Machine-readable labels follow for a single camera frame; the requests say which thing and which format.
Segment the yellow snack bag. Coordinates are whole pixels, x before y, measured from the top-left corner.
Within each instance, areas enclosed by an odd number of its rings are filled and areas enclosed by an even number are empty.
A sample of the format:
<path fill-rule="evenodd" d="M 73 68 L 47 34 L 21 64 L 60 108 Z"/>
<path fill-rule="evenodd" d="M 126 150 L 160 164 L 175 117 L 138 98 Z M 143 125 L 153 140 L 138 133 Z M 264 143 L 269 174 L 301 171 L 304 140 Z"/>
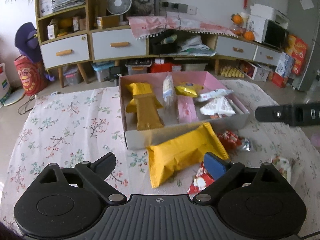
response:
<path fill-rule="evenodd" d="M 180 172 L 204 161 L 204 155 L 211 152 L 222 160 L 229 155 L 209 122 L 197 129 L 146 148 L 149 155 L 151 187 L 158 188 L 175 172 Z"/>
<path fill-rule="evenodd" d="M 163 108 L 156 97 L 152 85 L 147 82 L 134 82 L 127 85 L 132 99 L 126 106 L 126 113 L 144 113 Z"/>

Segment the gold long snack bar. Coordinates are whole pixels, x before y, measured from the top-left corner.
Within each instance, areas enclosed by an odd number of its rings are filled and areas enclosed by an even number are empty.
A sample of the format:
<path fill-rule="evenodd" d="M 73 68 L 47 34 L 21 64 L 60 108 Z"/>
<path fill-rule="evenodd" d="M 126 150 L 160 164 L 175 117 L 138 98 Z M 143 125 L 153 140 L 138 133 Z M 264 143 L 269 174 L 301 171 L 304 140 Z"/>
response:
<path fill-rule="evenodd" d="M 135 104 L 138 131 L 164 127 L 158 114 L 156 100 L 153 95 L 136 97 Z"/>

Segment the white blue snack packet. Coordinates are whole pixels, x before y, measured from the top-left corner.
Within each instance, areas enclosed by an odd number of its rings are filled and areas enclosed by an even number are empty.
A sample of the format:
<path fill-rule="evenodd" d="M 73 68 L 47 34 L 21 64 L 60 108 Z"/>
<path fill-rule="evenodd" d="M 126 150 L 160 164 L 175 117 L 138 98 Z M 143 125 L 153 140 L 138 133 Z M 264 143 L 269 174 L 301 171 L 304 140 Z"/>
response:
<path fill-rule="evenodd" d="M 200 94 L 198 97 L 196 97 L 194 99 L 194 101 L 195 102 L 206 102 L 210 99 L 221 98 L 221 97 L 227 96 L 232 93 L 233 93 L 233 91 L 230 89 L 216 89 L 216 90 L 212 90 L 210 92 Z"/>

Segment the yellow snack bag in box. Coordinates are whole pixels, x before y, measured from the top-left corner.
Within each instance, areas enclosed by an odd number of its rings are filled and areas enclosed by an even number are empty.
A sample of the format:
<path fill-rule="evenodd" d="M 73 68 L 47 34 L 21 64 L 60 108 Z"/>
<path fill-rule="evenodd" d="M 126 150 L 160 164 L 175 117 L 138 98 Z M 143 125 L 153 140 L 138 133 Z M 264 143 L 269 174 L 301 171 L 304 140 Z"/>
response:
<path fill-rule="evenodd" d="M 126 106 L 126 113 L 144 113 L 163 108 L 156 97 L 152 85 L 147 82 L 134 82 L 127 85 L 132 99 Z"/>

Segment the pink cardboard box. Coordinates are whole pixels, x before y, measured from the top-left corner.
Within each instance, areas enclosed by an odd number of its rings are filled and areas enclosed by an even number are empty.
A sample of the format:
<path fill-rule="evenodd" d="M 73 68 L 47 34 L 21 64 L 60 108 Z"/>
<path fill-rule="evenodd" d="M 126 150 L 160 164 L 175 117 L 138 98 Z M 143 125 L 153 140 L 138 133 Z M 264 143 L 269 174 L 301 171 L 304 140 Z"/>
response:
<path fill-rule="evenodd" d="M 128 150 L 141 150 L 150 145 L 158 145 L 184 133 L 197 129 L 202 123 L 210 122 L 213 130 L 223 132 L 227 129 L 237 130 L 245 127 L 249 118 L 249 110 L 236 97 L 235 93 L 226 96 L 234 115 L 222 114 L 213 119 L 210 115 L 200 112 L 205 102 L 195 101 L 189 96 L 175 96 L 168 102 L 163 98 L 163 83 L 167 76 L 173 80 L 170 90 L 185 82 L 188 85 L 199 85 L 201 93 L 217 89 L 225 89 L 222 82 L 209 72 L 166 72 L 122 76 L 119 81 L 120 105 L 125 133 L 125 142 Z M 136 113 L 129 113 L 126 108 L 133 99 L 129 86 L 133 83 L 148 83 L 163 106 L 158 110 L 163 127 L 156 129 L 137 130 L 138 118 Z"/>

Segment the small yellow blue packet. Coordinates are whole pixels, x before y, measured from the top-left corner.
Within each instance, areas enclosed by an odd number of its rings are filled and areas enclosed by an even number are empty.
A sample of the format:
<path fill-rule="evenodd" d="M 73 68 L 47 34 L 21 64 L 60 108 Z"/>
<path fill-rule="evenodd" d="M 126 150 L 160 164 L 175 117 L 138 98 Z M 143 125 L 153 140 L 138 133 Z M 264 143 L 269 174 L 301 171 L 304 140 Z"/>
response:
<path fill-rule="evenodd" d="M 192 98 L 198 97 L 203 89 L 203 86 L 190 82 L 182 82 L 178 86 L 175 86 L 177 95 L 189 96 Z"/>

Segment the yellow egg tray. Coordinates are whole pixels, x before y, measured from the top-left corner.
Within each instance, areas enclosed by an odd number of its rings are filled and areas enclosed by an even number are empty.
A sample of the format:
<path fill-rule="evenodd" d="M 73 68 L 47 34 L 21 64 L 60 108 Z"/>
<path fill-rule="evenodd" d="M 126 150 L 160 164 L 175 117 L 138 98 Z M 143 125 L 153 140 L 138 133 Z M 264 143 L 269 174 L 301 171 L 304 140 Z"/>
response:
<path fill-rule="evenodd" d="M 220 69 L 220 75 L 223 77 L 238 77 L 244 78 L 244 73 L 242 73 L 238 68 L 232 66 L 224 66 Z"/>

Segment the orange fruit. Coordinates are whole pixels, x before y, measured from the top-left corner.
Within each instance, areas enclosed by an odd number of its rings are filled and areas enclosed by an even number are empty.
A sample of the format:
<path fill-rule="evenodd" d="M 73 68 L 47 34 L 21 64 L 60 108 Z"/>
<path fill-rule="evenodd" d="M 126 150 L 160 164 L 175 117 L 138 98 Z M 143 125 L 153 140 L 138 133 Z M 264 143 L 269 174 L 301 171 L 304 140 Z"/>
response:
<path fill-rule="evenodd" d="M 244 39 L 248 40 L 248 41 L 254 41 L 255 40 L 255 35 L 252 31 L 246 31 L 243 34 Z"/>
<path fill-rule="evenodd" d="M 244 22 L 243 18 L 239 14 L 233 14 L 231 20 L 236 25 L 242 25 Z"/>

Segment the clear white snack packet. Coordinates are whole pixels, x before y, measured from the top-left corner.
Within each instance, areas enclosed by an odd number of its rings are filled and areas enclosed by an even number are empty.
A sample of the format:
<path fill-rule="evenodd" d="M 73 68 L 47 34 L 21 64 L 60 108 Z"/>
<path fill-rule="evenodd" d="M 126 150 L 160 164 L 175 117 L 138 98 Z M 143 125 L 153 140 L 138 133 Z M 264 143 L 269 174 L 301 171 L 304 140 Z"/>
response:
<path fill-rule="evenodd" d="M 164 103 L 169 105 L 174 99 L 174 82 L 172 76 L 169 74 L 163 81 L 162 91 Z"/>

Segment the low tv cabinet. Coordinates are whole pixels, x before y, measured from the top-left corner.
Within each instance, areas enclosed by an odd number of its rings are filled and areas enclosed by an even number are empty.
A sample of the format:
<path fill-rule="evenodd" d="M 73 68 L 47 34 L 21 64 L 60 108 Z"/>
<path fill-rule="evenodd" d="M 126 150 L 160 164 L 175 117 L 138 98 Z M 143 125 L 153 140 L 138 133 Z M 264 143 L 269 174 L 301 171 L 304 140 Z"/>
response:
<path fill-rule="evenodd" d="M 203 44 L 215 51 L 214 56 L 189 55 L 187 53 L 152 55 L 149 39 L 146 40 L 146 56 L 171 57 L 176 60 L 210 60 L 214 63 L 216 75 L 220 73 L 220 62 L 222 60 L 248 61 L 276 66 L 281 56 L 281 51 L 255 41 L 248 41 L 243 37 L 205 33 L 200 33 L 200 36 Z"/>

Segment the red printed bag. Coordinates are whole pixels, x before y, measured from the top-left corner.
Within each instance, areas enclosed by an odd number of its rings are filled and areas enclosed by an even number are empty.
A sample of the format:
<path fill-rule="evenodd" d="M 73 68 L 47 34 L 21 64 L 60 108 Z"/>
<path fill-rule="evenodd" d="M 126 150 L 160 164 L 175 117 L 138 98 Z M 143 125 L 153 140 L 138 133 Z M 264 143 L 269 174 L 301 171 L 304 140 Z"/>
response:
<path fill-rule="evenodd" d="M 14 61 L 17 74 L 27 96 L 33 96 L 48 85 L 42 61 L 32 63 L 26 56 L 20 55 Z"/>

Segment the red storage box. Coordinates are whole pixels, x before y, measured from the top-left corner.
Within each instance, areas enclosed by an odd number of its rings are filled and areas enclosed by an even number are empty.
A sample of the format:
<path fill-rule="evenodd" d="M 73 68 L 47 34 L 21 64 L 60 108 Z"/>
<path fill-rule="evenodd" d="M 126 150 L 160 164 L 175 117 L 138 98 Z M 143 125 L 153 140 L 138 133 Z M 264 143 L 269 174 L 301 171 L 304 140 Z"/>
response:
<path fill-rule="evenodd" d="M 166 61 L 165 59 L 154 59 L 150 73 L 164 73 L 164 72 L 180 72 L 182 66 L 177 63 Z"/>

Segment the white shopping bag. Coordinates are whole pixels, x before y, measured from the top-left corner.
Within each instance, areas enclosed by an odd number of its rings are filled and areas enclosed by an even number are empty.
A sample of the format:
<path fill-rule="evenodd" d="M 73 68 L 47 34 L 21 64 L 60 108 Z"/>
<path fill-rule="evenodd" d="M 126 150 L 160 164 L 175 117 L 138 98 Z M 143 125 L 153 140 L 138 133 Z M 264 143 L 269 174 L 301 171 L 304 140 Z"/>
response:
<path fill-rule="evenodd" d="M 11 86 L 7 79 L 7 75 L 5 72 L 5 63 L 2 62 L 0 64 L 1 72 L 0 72 L 0 102 L 1 106 L 6 102 L 11 94 Z"/>

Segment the wooden cabinet with drawers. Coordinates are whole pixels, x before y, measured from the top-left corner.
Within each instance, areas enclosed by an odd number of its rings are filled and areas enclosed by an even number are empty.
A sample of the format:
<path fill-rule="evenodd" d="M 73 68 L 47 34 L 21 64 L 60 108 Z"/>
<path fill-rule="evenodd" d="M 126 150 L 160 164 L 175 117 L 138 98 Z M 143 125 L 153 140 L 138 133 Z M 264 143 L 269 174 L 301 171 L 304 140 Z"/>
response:
<path fill-rule="evenodd" d="M 40 0 L 35 0 L 36 26 L 43 64 L 47 71 L 57 69 L 60 85 L 64 85 L 63 66 L 77 65 L 85 83 L 88 83 L 84 64 L 87 62 L 115 61 L 148 57 L 149 41 L 137 40 L 129 25 L 96 29 L 96 0 L 85 0 L 83 5 L 41 15 Z M 86 28 L 60 37 L 49 38 L 48 25 L 52 21 L 73 16 L 84 16 Z"/>

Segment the white desk fan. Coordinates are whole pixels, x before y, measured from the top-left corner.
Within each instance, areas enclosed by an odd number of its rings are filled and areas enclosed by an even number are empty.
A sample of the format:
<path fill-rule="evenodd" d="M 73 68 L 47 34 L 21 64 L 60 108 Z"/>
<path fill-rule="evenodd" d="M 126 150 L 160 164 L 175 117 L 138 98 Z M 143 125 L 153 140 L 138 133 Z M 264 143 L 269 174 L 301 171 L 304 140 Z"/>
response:
<path fill-rule="evenodd" d="M 119 25 L 128 25 L 124 15 L 130 10 L 132 0 L 107 0 L 107 10 L 112 15 L 119 16 Z"/>

